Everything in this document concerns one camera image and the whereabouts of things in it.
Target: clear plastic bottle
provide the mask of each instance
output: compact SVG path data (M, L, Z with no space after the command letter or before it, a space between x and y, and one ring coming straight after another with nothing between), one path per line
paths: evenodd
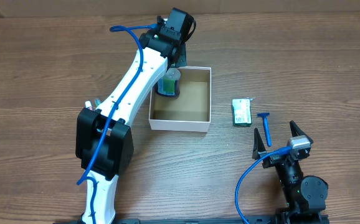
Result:
M180 95L179 80L181 74L176 68L169 68L157 82L156 93L161 96L178 97Z

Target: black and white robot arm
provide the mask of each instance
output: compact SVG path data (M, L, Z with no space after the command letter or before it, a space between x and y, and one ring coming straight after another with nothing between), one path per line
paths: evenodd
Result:
M189 31L193 23L195 28L194 18L175 8L167 20L158 16L157 29L150 29L140 37L143 62L140 62L138 50L133 64L110 96L99 104L96 110L84 108L80 112L77 119L76 156L82 160L82 168L86 169L114 103L136 75L140 63L143 63L140 75L113 114L109 125L110 133L105 137L97 159L87 175L98 184L96 186L91 180L87 180L86 210L81 222L92 224L94 218L97 224L112 223L115 217L114 199L118 177L124 173L133 156L131 125L148 93L168 68L179 61L185 63L185 41L192 34L189 34Z

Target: wooden table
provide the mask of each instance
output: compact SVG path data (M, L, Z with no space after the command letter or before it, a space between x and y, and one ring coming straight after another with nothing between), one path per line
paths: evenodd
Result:
M75 157L85 100L105 99L136 46L115 24L154 16L0 19L0 223L74 220L86 185ZM148 101L132 127L135 154L116 210L142 219L237 217L235 185L251 165L253 129L232 125L233 98L268 111L274 150L294 120L315 141L301 162L329 183L332 223L360 223L360 12L196 15L192 66L212 67L207 134L151 131ZM245 214L285 206L275 169L260 166L240 190Z

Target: white and green packet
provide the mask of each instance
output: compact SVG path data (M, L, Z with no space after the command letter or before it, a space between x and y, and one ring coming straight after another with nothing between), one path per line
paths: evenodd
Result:
M253 98L233 99L232 100L232 114L234 126L251 126L252 115L250 111L250 102Z

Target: white box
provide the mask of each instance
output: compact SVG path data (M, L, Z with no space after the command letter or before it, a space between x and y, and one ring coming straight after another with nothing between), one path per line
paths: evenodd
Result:
M207 67L181 67L178 98L151 90L149 125L152 130L207 132L211 124L212 71Z

